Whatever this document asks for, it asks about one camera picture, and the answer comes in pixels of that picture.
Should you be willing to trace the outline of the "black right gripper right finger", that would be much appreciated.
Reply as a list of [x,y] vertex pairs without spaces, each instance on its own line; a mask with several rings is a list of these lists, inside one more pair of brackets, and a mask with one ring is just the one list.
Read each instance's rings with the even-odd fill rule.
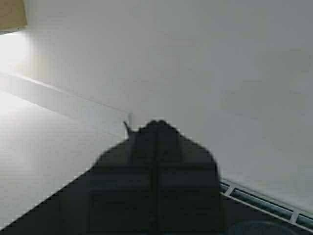
[[157,124],[160,231],[173,235],[223,234],[220,176],[213,155],[165,121]]

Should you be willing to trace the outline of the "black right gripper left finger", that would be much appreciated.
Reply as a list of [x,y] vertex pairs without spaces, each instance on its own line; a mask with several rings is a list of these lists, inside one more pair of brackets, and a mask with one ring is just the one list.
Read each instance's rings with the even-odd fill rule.
[[157,233],[157,123],[150,121],[100,155],[88,171],[88,232]]

